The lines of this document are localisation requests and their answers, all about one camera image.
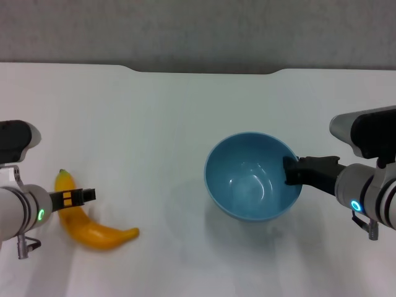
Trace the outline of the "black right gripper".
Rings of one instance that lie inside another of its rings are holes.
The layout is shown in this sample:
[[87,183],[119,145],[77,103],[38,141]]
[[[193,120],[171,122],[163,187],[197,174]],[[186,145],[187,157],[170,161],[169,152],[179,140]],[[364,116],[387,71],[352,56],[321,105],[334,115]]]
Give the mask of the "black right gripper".
[[340,173],[346,168],[338,164],[339,157],[283,157],[285,184],[315,185],[315,188],[335,196],[335,184]]

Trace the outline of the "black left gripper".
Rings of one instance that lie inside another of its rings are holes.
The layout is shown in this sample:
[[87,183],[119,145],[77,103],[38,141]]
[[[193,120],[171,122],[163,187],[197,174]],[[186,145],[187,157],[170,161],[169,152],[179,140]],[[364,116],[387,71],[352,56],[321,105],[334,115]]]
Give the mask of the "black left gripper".
[[96,199],[94,189],[73,189],[61,192],[50,192],[52,212],[61,209],[83,206]]

